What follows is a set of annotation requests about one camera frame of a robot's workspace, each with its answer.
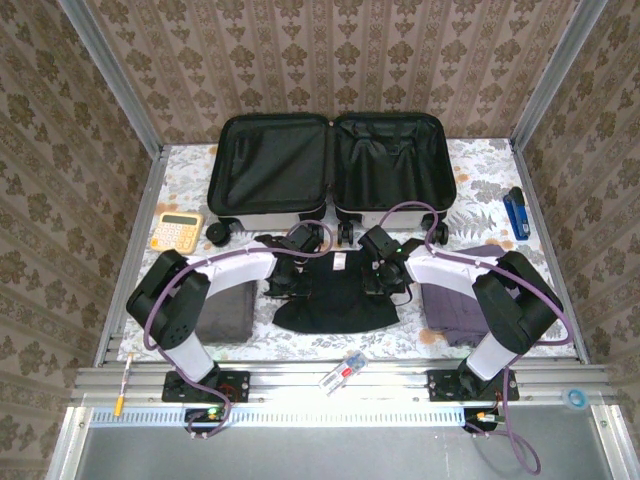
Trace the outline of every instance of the black wire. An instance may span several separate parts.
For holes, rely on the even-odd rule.
[[[407,285],[407,290],[409,290],[409,300],[407,300],[404,303],[401,303],[399,305],[396,305],[395,303],[393,304],[394,307],[402,307],[408,303],[411,303],[411,300],[413,300],[413,292],[411,291],[411,287],[409,285]]]

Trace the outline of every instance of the blue stapler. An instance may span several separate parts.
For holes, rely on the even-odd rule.
[[[504,198],[504,206],[511,220],[511,228],[518,240],[527,240],[531,230],[529,230],[529,219],[524,208],[524,195],[520,187],[513,187]]]

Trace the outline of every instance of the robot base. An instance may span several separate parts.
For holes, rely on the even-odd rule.
[[[217,379],[208,384],[201,382],[226,395],[231,403],[247,403],[251,374],[242,371],[220,371]],[[162,401],[167,403],[222,403],[220,398],[185,383],[178,372],[167,372],[162,389]]]
[[[502,382],[504,379],[501,371],[493,380],[486,384],[486,387],[476,396],[462,387],[460,383],[459,370],[428,370],[427,388],[429,389],[429,399],[432,402],[465,402],[465,401],[486,401],[495,402],[498,396],[502,395]],[[518,384],[516,376],[509,371],[509,400],[518,400]]]

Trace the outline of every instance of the blue tape roll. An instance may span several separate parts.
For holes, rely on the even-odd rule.
[[[564,404],[573,410],[584,410],[589,406],[589,397],[579,388],[571,388],[562,392]]]

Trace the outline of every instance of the gray floor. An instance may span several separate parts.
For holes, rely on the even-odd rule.
[[[586,412],[512,408],[538,451],[537,478],[611,478]],[[180,428],[100,428],[87,438],[79,479],[525,479],[508,440],[457,428],[231,428],[207,441]]]

